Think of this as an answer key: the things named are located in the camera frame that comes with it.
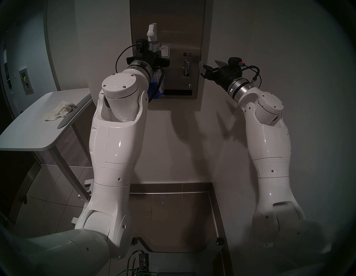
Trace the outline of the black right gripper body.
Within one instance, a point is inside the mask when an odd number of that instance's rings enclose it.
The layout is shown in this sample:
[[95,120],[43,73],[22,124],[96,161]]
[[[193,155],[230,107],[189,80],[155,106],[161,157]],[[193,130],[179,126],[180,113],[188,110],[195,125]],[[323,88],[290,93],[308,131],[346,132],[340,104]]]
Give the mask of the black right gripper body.
[[235,79],[241,77],[241,69],[237,67],[231,67],[230,65],[224,65],[221,68],[210,67],[207,69],[207,79],[214,81],[221,87],[229,87]]

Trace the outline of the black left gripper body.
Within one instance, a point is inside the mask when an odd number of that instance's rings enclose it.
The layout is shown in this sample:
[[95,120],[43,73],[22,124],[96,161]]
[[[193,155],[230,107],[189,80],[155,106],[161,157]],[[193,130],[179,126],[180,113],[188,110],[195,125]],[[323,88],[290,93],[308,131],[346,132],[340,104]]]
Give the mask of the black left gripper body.
[[157,57],[158,57],[157,51],[153,52],[151,50],[147,50],[141,53],[139,50],[136,50],[136,61],[142,61],[151,67],[158,67],[156,63]]

